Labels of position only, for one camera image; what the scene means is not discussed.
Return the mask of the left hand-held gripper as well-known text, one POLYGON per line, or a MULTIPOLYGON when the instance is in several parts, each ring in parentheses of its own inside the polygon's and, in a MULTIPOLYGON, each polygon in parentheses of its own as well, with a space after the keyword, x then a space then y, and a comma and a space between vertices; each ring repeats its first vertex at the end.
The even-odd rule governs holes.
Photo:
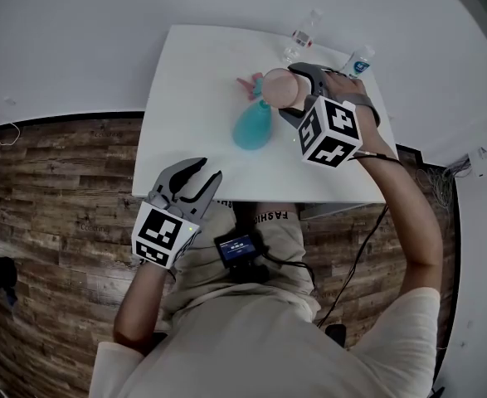
POLYGON ((213 174, 197 194, 175 197, 207 158, 188 158, 166 167, 142 202, 132 240, 133 254, 170 269, 201 232, 201 219, 222 183, 222 172, 213 174))

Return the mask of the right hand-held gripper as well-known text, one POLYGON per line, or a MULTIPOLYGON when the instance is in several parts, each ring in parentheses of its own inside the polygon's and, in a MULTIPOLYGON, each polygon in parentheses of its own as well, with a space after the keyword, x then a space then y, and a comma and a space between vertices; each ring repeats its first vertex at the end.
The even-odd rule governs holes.
POLYGON ((281 118, 298 129, 302 161, 339 167, 363 146, 355 105, 326 98, 331 96, 326 66, 295 62, 288 70, 309 80, 311 94, 319 96, 308 112, 294 107, 278 109, 281 118))

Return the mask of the pink textured plastic cup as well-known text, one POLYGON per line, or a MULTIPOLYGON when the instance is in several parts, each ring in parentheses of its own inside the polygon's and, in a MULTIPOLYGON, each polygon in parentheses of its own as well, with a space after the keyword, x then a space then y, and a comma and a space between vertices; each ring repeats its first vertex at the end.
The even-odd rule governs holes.
POLYGON ((287 69, 275 68, 265 74, 261 93, 267 104, 285 109, 300 106, 308 90, 304 78, 287 69))

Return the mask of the teal large spray bottle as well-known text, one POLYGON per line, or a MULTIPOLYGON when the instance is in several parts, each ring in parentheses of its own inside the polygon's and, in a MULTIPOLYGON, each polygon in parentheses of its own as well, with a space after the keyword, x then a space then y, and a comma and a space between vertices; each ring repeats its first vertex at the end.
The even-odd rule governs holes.
POLYGON ((272 131, 272 111, 263 99, 251 104, 238 118, 232 130, 234 143, 244 150, 264 147, 272 131))

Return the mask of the person's right forearm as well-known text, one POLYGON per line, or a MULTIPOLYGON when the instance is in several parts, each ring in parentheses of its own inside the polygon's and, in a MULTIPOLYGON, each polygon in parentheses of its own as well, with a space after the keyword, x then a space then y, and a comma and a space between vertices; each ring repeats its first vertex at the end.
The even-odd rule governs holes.
POLYGON ((407 266, 400 294, 413 289, 441 289, 443 240, 436 215, 421 189, 399 163, 360 161, 382 193, 405 255, 407 266))

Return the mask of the person's left forearm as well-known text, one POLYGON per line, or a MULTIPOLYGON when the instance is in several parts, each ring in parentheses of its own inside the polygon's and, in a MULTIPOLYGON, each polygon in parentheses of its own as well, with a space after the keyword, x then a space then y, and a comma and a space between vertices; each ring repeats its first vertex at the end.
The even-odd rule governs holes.
POLYGON ((153 332, 168 271, 153 263, 141 265, 114 320, 114 341, 148 355, 155 347, 153 332))

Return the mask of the pink and teal spray nozzle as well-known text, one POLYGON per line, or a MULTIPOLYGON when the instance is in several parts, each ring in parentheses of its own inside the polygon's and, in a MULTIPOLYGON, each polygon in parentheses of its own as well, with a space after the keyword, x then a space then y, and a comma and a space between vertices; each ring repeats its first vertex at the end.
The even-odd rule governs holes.
POLYGON ((242 78, 236 79, 236 81, 246 90, 249 101, 256 100, 262 96, 263 80, 264 76, 261 72, 253 74, 250 80, 244 80, 242 78))

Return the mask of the clear plastic bottle red label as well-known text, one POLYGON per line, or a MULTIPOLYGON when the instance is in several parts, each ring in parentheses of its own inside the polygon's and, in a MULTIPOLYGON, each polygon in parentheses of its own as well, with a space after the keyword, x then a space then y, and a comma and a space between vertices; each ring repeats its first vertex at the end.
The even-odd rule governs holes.
POLYGON ((313 45, 324 13, 318 8, 311 10, 309 15, 299 24, 291 35, 290 44, 284 49, 283 59, 296 62, 301 54, 313 45))

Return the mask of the person's right hand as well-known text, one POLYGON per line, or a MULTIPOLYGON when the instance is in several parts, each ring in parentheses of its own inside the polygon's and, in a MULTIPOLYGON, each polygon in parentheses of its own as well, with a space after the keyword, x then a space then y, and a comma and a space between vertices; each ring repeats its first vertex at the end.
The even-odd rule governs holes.
POLYGON ((326 80, 328 88, 336 101, 339 102, 340 98, 346 96, 348 102, 355 104, 355 112, 363 138, 362 150, 395 158, 396 154, 377 130, 377 121, 373 109, 365 105, 368 102, 368 96, 363 82, 350 79, 335 72, 328 73, 326 80))

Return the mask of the black screen device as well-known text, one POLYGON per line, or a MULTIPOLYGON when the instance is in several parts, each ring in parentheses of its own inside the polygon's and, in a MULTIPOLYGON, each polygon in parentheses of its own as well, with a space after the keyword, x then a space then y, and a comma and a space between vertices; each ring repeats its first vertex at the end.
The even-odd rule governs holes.
POLYGON ((256 261, 265 254, 261 237, 255 233, 232 231, 214 239, 222 263, 238 284, 263 284, 270 278, 266 265, 256 261))

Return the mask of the person's beige printed shorts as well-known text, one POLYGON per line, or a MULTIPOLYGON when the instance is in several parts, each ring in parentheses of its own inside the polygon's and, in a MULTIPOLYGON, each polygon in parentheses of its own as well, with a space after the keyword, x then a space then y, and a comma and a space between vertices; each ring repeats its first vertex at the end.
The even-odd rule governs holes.
MULTIPOLYGON (((268 255, 287 262, 302 260, 305 249, 300 220, 280 217, 276 212, 255 215, 251 225, 268 248, 268 255)), ((162 300, 162 320, 176 324, 192 308, 222 296, 272 296, 292 306, 306 322, 313 322, 320 305, 311 296, 314 285, 307 269, 266 261, 270 279, 263 284, 237 284, 229 279, 214 239, 235 227, 236 215, 230 207, 219 201, 208 207, 201 233, 174 264, 176 284, 162 300)))

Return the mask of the white table leg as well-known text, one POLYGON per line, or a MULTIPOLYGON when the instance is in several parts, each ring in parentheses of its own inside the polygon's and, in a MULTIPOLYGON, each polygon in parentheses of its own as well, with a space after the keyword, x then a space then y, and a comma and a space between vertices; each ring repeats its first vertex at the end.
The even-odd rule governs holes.
POLYGON ((306 221, 323 216, 331 216, 366 205, 367 203, 352 202, 307 203, 304 204, 300 210, 300 219, 306 221))

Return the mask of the person's beige t-shirt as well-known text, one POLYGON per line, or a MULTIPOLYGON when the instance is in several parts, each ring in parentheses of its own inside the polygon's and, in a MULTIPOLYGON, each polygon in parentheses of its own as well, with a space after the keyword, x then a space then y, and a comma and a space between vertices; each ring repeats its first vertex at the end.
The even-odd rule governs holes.
POLYGON ((213 298, 148 355, 102 342, 89 398, 427 398, 439 308, 414 289, 344 349, 275 297, 213 298))

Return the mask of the small black box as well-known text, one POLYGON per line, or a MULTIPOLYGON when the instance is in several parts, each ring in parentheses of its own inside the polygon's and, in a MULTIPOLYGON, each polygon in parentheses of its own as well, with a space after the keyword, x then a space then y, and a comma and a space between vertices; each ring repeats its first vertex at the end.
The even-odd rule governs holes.
POLYGON ((344 324, 330 324, 325 328, 325 334, 333 339, 340 347, 345 347, 347 329, 344 324))

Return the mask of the white wall box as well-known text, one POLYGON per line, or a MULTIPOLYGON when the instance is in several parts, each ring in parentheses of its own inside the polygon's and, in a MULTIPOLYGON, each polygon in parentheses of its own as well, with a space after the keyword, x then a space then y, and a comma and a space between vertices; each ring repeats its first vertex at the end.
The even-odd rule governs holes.
POLYGON ((487 169, 487 150, 479 146, 468 152, 468 159, 472 173, 477 178, 484 177, 487 169))

